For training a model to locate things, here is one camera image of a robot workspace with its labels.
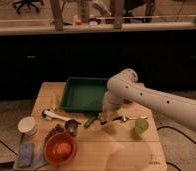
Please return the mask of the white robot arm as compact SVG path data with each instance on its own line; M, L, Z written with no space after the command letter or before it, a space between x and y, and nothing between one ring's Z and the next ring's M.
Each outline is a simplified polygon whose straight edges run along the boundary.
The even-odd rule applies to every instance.
M196 132L196 100L147 88L138 82L137 73L124 69L107 81L103 96L101 122L111 122L124 101L134 101L160 112Z

